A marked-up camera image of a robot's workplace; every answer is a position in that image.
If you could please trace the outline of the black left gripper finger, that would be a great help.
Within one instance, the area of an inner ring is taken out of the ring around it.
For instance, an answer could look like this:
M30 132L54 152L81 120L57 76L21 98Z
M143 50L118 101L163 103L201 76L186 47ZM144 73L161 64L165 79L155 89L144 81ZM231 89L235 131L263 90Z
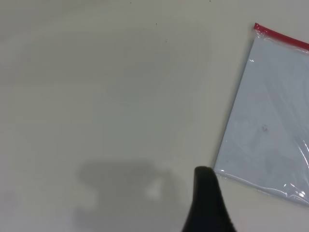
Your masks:
M210 167L194 170L193 200L184 232L235 232L226 209L218 178Z

